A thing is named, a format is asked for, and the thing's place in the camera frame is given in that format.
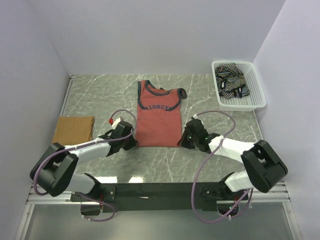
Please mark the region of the rust red tank top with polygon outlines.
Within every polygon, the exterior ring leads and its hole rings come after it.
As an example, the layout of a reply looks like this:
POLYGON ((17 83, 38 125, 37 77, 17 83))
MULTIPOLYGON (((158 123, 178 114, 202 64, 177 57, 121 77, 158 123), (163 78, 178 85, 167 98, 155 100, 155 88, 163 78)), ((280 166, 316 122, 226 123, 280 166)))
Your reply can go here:
POLYGON ((137 83, 137 129, 139 147, 177 148, 182 138, 183 88, 156 88, 150 80, 137 83))

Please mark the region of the tan ribbed tank top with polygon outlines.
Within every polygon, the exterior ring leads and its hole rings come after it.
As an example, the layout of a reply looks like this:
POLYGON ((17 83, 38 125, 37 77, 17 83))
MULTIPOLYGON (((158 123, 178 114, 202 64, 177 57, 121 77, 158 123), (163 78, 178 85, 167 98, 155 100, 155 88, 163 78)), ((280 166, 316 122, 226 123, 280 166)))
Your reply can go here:
POLYGON ((91 141, 94 121, 93 116, 60 116, 51 142, 69 146, 91 141))

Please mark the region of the striped multicolour tank top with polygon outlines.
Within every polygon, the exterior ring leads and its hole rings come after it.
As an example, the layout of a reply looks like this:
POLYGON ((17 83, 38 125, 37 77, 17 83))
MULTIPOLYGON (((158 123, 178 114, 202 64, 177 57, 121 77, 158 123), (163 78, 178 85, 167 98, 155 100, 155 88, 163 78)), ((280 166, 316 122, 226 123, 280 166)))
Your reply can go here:
POLYGON ((215 78, 220 97, 244 98, 250 95, 244 73, 235 63, 219 64, 215 69, 215 78))

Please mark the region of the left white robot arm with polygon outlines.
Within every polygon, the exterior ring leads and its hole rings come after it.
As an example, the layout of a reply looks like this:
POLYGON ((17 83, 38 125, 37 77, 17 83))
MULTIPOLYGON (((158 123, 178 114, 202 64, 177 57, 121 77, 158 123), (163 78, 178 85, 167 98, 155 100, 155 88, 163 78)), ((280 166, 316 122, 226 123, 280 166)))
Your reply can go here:
POLYGON ((94 140, 76 145, 51 144, 30 171, 29 177, 45 192, 56 197, 65 191, 82 193, 88 201, 99 198, 101 183, 89 173, 75 173, 77 164, 111 156, 120 149, 129 150, 138 142, 133 137, 133 126, 121 119, 112 129, 94 140))

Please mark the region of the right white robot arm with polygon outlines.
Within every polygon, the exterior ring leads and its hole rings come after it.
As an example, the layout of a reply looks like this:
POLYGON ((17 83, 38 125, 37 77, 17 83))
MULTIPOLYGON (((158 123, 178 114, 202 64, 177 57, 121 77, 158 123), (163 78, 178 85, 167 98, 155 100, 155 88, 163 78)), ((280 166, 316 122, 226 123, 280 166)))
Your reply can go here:
POLYGON ((208 154, 217 149, 215 155, 244 165, 243 171, 229 173, 213 190, 203 190, 208 197, 230 200, 237 192, 251 188, 267 193, 288 174, 287 166, 267 141, 243 142, 218 133, 209 134, 199 119, 193 118, 186 124, 178 145, 186 149, 198 148, 208 154))

